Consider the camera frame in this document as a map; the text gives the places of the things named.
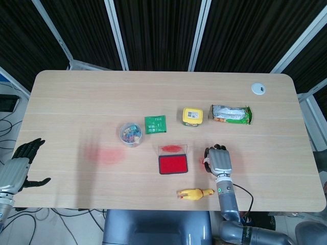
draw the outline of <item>white grommet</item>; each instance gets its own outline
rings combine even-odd
[[[266,92],[266,86],[262,83],[253,83],[251,89],[257,95],[263,95]]]

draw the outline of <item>green packet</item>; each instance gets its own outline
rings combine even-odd
[[[212,105],[213,119],[231,124],[250,124],[252,112],[250,107],[232,108]]]
[[[146,116],[144,119],[146,134],[157,134],[167,132],[166,116]]]

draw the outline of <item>silver robotic hand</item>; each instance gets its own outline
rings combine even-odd
[[[40,138],[17,148],[12,159],[0,166],[0,233],[14,206],[13,196],[23,188],[45,185],[51,178],[42,181],[28,181],[27,173],[36,153],[45,140]]]
[[[216,144],[206,148],[204,167],[216,176],[218,199],[222,216],[226,219],[219,226],[220,238],[226,242],[243,245],[293,245],[290,237],[267,229],[242,226],[239,209],[231,180],[231,162],[225,146]]]

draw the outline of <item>yellow lid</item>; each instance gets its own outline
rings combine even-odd
[[[201,124],[203,119],[203,111],[196,108],[184,108],[183,122],[190,124]]]

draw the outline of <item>green card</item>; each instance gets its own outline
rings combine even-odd
[[[146,116],[145,133],[157,134],[167,132],[166,116]]]

